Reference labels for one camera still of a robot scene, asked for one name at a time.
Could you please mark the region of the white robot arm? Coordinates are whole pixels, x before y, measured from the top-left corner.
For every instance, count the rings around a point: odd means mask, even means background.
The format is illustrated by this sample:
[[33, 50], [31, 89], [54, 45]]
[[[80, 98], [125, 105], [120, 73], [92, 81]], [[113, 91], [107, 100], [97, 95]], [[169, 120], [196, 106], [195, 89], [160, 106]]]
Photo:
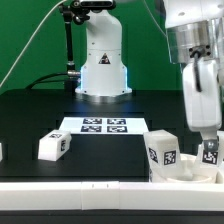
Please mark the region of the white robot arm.
[[[85, 24], [87, 60], [76, 93], [94, 100], [129, 94], [121, 60], [122, 26], [109, 14], [120, 0], [73, 0], [72, 20]], [[220, 85], [224, 77], [224, 0], [161, 0], [170, 61], [184, 66], [182, 81], [189, 129], [206, 151], [219, 146]]]

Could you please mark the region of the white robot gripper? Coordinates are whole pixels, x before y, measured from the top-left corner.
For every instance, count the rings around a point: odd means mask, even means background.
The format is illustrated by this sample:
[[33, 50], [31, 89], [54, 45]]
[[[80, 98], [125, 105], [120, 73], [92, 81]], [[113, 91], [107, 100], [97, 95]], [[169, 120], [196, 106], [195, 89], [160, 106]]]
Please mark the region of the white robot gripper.
[[200, 60], [201, 91], [198, 91], [193, 64], [188, 64], [183, 70], [182, 80], [187, 123], [191, 131], [201, 132], [205, 151], [218, 150], [217, 130], [221, 127], [222, 115], [217, 74], [218, 66], [215, 60]]

